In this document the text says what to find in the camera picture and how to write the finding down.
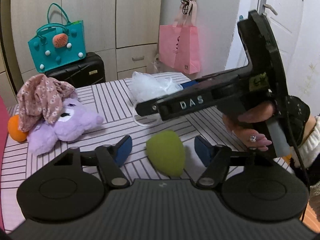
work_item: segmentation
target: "blue strap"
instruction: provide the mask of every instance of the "blue strap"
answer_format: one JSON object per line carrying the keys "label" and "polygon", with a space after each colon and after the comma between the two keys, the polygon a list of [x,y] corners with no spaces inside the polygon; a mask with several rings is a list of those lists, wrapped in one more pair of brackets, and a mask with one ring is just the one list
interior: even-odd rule
{"label": "blue strap", "polygon": [[50,21],[49,21],[49,11],[50,11],[50,8],[51,8],[52,5],[57,6],[57,7],[62,11],[62,13],[64,14],[64,16],[65,16],[66,19],[67,19],[67,24],[71,23],[71,22],[69,21],[68,15],[67,15],[66,12],[64,11],[64,9],[62,9],[62,7],[61,7],[60,5],[58,5],[58,4],[56,4],[56,3],[52,3],[52,4],[50,4],[50,6],[49,6],[49,9],[48,9],[48,12],[47,12],[47,20],[48,20],[48,23],[50,23]]}
{"label": "blue strap", "polygon": [[189,81],[189,82],[186,82],[186,83],[180,84],[180,85],[183,87],[183,89],[185,89],[185,88],[187,88],[187,87],[191,87],[191,86],[193,86],[193,85],[195,85],[195,84],[198,84],[198,82],[197,82],[197,81],[192,80],[192,81]]}
{"label": "blue strap", "polygon": [[67,27],[65,27],[63,24],[60,24],[60,23],[49,23],[49,24],[46,24],[46,25],[43,25],[42,27],[40,27],[39,29],[36,30],[36,35],[41,39],[45,39],[44,36],[40,35],[39,32],[44,30],[44,29],[47,29],[47,28],[51,28],[51,27],[59,27],[59,28],[62,28],[64,30],[64,33],[68,34],[69,30]]}

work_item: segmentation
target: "purple plush toy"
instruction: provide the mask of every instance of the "purple plush toy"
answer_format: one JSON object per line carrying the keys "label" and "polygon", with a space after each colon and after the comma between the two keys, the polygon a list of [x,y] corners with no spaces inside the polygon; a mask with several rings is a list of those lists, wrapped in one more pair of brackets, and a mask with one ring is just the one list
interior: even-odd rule
{"label": "purple plush toy", "polygon": [[57,140],[74,141],[85,130],[98,127],[103,118],[95,112],[89,112],[78,100],[67,98],[63,101],[63,110],[54,124],[40,121],[32,128],[27,137],[29,152],[40,155],[49,152]]}

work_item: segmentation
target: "black rope handle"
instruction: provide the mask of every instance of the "black rope handle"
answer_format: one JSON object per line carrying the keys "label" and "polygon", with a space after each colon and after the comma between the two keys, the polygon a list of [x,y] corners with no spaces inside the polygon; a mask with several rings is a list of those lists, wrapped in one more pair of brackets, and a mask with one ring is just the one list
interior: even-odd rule
{"label": "black rope handle", "polygon": [[181,0],[181,3],[183,4],[182,13],[187,15],[188,14],[188,10],[189,10],[189,6],[190,6],[190,0]]}

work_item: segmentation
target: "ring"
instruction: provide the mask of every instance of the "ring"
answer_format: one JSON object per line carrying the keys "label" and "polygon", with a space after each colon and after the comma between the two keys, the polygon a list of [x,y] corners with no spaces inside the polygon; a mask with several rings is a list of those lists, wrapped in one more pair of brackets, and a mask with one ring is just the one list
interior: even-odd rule
{"label": "ring", "polygon": [[257,137],[252,135],[250,136],[250,139],[249,139],[250,142],[256,142],[257,141]]}

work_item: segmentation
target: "label sticker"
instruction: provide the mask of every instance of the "label sticker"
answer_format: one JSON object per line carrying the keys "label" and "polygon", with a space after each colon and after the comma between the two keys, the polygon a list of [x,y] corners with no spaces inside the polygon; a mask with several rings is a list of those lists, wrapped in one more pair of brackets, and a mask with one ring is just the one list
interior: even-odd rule
{"label": "label sticker", "polygon": [[269,82],[268,82],[268,76],[265,73],[256,75],[254,77],[251,77],[249,79],[249,91],[255,91],[262,88],[268,88]]}
{"label": "label sticker", "polygon": [[93,75],[93,74],[95,74],[95,73],[98,73],[98,70],[92,70],[92,71],[90,71],[90,72],[89,72],[89,75]]}

